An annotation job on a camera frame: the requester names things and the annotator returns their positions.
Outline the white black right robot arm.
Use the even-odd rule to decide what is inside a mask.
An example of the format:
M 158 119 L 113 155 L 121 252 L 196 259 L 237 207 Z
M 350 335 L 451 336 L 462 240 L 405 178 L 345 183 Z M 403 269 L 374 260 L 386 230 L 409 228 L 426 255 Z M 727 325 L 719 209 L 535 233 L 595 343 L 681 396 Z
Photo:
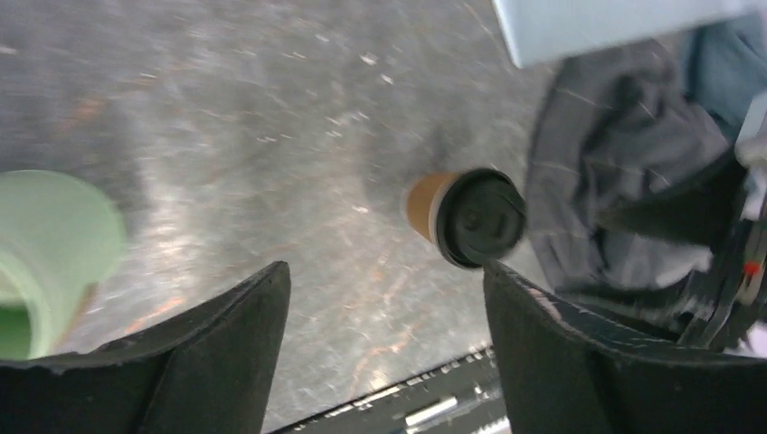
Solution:
M 711 258 L 674 290 L 628 294 L 613 308 L 664 326 L 682 345 L 735 348 L 766 314 L 766 95 L 751 102 L 734 158 L 654 198 L 606 210 L 599 224 L 706 246 Z

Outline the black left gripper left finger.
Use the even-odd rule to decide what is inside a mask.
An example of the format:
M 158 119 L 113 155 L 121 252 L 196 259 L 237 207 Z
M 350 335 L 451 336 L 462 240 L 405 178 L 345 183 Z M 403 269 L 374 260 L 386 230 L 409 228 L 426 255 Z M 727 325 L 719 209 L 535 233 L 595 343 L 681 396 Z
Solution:
M 289 311 L 289 265 L 86 354 L 1 364 L 4 433 L 258 433 Z

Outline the black plastic cup lid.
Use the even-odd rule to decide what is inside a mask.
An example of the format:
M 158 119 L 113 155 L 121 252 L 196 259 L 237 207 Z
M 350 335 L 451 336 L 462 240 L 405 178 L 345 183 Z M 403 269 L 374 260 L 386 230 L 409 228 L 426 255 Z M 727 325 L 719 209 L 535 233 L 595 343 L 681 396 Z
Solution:
M 450 173 L 431 207 L 432 243 L 460 269 L 503 259 L 522 240 L 526 205 L 511 179 L 486 167 Z

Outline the light blue paper bag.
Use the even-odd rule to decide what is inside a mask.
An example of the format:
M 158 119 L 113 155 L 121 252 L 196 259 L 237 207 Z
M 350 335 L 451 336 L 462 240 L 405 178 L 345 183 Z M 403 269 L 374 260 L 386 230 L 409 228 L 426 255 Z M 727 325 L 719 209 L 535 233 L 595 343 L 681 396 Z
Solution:
M 710 24 L 766 7 L 761 0 L 494 1 L 518 68 Z

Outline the dark grey checked cloth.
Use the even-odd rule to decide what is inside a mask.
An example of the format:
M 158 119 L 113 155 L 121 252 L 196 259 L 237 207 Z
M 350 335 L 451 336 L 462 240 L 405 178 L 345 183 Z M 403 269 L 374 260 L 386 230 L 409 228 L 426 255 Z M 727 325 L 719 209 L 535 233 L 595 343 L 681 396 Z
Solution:
M 527 233 L 554 290 L 657 290 L 704 248 L 603 229 L 598 215 L 681 184 L 729 145 L 681 89 L 654 40 L 565 60 L 538 115 L 526 176 Z

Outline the teal blue cloth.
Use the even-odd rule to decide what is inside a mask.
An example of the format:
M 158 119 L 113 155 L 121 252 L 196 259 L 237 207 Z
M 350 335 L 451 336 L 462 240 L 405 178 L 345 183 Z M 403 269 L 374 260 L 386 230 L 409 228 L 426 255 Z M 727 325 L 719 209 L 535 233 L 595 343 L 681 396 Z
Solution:
M 692 30 L 679 67 L 687 97 L 734 142 L 752 100 L 766 91 L 766 14 L 752 13 Z

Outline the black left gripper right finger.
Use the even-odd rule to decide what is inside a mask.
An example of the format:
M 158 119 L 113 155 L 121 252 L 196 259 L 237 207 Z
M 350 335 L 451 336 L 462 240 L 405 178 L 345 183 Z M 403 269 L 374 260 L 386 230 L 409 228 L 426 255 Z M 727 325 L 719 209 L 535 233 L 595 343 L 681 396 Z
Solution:
M 763 433 L 766 362 L 672 343 L 548 293 L 506 265 L 484 297 L 515 433 Z

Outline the brown paper coffee cup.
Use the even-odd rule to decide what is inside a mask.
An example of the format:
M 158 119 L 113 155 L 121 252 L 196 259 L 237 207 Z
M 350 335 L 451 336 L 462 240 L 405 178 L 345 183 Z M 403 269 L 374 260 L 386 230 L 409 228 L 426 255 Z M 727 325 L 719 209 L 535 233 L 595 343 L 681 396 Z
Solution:
M 407 194 L 407 221 L 417 233 L 432 244 L 436 243 L 436 221 L 440 204 L 458 177 L 459 172 L 428 174 L 420 178 Z

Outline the green cup holder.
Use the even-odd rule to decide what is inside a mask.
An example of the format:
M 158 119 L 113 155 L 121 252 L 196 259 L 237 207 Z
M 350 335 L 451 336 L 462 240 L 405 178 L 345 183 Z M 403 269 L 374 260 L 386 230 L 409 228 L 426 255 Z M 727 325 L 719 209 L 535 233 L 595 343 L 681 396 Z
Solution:
M 1 357 L 53 354 L 127 247 L 99 188 L 52 171 L 1 175 Z

